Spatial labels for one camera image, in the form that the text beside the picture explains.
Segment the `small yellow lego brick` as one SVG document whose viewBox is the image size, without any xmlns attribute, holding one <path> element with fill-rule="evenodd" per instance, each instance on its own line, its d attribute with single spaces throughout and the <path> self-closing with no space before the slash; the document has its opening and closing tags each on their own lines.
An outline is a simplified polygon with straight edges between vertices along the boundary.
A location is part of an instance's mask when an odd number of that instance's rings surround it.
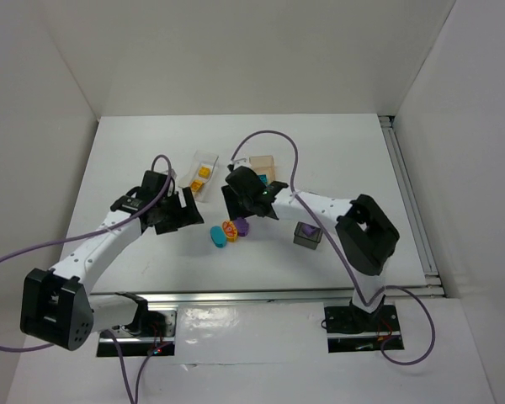
<svg viewBox="0 0 505 404">
<path fill-rule="evenodd" d="M 201 167 L 198 171 L 198 176 L 201 178 L 209 178 L 211 175 L 211 169 L 209 167 Z"/>
</svg>

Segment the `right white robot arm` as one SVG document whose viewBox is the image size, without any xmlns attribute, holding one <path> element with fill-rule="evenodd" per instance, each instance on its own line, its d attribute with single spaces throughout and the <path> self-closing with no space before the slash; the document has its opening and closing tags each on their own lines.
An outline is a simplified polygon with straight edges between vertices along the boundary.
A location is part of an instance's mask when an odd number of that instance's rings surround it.
<svg viewBox="0 0 505 404">
<path fill-rule="evenodd" d="M 384 269 L 400 233 L 367 194 L 336 199 L 273 181 L 266 185 L 249 167 L 237 167 L 221 188 L 229 217 L 251 216 L 308 223 L 327 238 L 353 283 L 352 305 L 372 314 L 385 299 Z"/>
</svg>

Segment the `purple small lego brick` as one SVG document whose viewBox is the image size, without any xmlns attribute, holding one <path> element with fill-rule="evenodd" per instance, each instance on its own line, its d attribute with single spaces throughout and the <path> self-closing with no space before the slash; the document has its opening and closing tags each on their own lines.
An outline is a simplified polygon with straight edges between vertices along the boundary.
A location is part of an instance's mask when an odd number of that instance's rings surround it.
<svg viewBox="0 0 505 404">
<path fill-rule="evenodd" d="M 301 226 L 301 230 L 307 237 L 312 237 L 319 231 L 319 228 L 308 224 L 303 224 Z"/>
</svg>

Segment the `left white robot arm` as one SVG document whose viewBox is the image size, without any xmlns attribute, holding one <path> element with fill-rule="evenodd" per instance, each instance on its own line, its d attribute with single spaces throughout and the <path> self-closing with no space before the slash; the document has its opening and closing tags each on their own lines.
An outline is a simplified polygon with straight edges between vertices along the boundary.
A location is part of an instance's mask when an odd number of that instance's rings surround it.
<svg viewBox="0 0 505 404">
<path fill-rule="evenodd" d="M 114 327 L 137 336 L 164 317 L 130 292 L 93 296 L 93 287 L 115 259 L 144 232 L 158 235 L 203 223 L 190 188 L 177 191 L 165 173 L 145 172 L 141 185 L 118 198 L 94 236 L 47 270 L 24 280 L 20 329 L 69 351 L 88 336 Z"/>
</svg>

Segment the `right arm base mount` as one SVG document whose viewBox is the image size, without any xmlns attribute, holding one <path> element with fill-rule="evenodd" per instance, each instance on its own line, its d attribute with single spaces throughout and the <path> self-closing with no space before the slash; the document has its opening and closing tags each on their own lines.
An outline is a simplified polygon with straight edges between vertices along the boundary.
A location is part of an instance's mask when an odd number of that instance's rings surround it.
<svg viewBox="0 0 505 404">
<path fill-rule="evenodd" d="M 378 313 L 359 314 L 350 306 L 326 306 L 321 328 L 327 334 L 330 354 L 403 350 L 404 342 L 394 305 L 382 306 Z"/>
</svg>

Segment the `purple oval lego piece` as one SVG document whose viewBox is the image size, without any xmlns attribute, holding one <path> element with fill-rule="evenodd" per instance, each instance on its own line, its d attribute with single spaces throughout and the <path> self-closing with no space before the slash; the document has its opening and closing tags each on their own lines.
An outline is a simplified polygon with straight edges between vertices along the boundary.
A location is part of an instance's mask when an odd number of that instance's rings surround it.
<svg viewBox="0 0 505 404">
<path fill-rule="evenodd" d="M 250 231 L 250 225 L 245 218 L 238 217 L 233 221 L 239 237 L 246 237 Z"/>
</svg>

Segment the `teal oval lego piece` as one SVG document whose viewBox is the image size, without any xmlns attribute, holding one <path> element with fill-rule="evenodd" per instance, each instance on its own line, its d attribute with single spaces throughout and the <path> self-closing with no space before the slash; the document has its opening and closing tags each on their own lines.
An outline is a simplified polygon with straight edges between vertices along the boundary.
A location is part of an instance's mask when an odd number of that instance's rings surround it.
<svg viewBox="0 0 505 404">
<path fill-rule="evenodd" d="M 212 226 L 210 228 L 210 238 L 218 248 L 223 248 L 227 244 L 226 234 L 220 226 Z"/>
</svg>

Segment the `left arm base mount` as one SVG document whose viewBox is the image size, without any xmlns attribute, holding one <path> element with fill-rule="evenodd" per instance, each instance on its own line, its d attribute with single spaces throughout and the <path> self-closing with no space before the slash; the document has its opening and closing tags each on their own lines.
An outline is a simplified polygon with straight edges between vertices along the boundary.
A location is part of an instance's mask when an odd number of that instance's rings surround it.
<svg viewBox="0 0 505 404">
<path fill-rule="evenodd" d="M 126 358 L 146 357 L 153 349 L 155 356 L 170 357 L 175 354 L 175 339 L 178 324 L 176 306 L 150 306 L 148 317 L 141 321 L 137 331 L 131 331 L 121 317 L 111 314 L 109 309 L 94 313 L 93 330 L 98 331 L 97 358 L 117 358 L 118 351 L 112 338 L 104 331 L 109 329 Z"/>
</svg>

